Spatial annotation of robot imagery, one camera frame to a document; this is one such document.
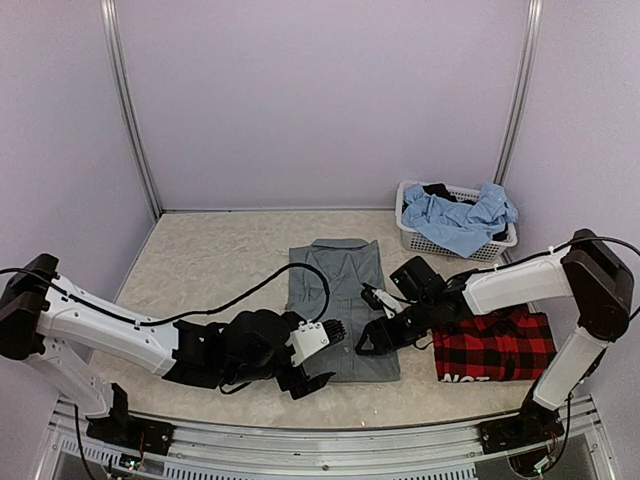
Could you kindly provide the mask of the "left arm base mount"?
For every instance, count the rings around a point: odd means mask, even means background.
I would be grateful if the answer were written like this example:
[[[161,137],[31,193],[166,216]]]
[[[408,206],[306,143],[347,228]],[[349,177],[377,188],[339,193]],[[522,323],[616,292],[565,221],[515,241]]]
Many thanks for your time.
[[[139,453],[168,454],[175,427],[168,422],[134,416],[129,412],[128,395],[116,383],[111,384],[112,405],[108,415],[89,419],[87,435],[108,444]]]

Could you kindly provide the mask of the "red black plaid shirt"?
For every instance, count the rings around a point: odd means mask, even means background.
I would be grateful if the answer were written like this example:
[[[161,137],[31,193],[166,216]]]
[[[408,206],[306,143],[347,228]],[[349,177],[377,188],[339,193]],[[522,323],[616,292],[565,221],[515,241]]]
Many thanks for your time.
[[[548,317],[526,304],[432,330],[438,380],[448,383],[528,381],[557,350]]]

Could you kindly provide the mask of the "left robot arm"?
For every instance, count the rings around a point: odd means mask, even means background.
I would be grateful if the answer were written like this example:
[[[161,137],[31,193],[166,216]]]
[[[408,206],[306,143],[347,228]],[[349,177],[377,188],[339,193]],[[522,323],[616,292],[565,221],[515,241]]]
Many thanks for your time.
[[[190,322],[187,311],[153,319],[96,297],[59,274],[58,260],[40,254],[1,271],[1,355],[47,376],[85,417],[121,445],[140,434],[128,396],[93,373],[72,349],[82,344],[119,357],[168,382],[235,394],[274,379],[293,399],[321,388],[330,373],[304,365],[345,337],[343,324],[318,314],[242,311],[228,323]]]

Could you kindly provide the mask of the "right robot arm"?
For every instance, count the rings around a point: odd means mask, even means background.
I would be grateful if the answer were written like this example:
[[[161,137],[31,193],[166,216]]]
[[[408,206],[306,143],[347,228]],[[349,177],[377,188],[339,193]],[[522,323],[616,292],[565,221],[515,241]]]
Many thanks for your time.
[[[628,330],[639,311],[633,307],[631,270],[611,250],[612,237],[578,230],[566,243],[510,264],[473,269],[444,279],[421,257],[391,276],[407,306],[369,322],[356,345],[363,356],[381,356],[414,344],[437,325],[546,299],[570,298],[579,316],[559,353],[528,395],[533,405],[513,419],[511,433],[523,444],[535,442],[610,344]]]

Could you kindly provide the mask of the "white plastic laundry basket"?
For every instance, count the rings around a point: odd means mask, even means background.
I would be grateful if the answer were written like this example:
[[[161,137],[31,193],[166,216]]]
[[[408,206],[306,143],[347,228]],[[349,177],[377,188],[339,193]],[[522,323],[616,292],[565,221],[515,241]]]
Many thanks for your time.
[[[402,244],[410,251],[492,262],[517,244],[518,211],[494,183],[473,190],[403,181],[395,218]]]

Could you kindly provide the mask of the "grey long sleeve shirt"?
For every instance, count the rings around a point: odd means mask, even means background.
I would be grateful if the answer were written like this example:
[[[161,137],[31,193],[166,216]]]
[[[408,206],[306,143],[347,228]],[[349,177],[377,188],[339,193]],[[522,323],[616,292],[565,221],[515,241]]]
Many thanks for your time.
[[[326,372],[334,383],[395,382],[401,377],[398,355],[362,356],[355,346],[364,327],[380,314],[361,298],[364,283],[384,286],[379,244],[376,240],[318,239],[308,246],[289,250],[291,263],[304,263],[320,271],[330,290],[330,302],[323,320],[339,320],[346,334],[339,343],[327,347],[304,362],[312,377]]]

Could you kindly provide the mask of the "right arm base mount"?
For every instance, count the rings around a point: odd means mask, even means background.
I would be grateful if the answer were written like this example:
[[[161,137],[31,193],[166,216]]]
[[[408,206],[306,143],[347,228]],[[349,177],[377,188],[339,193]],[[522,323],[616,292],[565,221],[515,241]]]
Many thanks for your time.
[[[522,448],[565,434],[559,410],[549,410],[530,397],[516,415],[481,422],[478,431],[484,454]]]

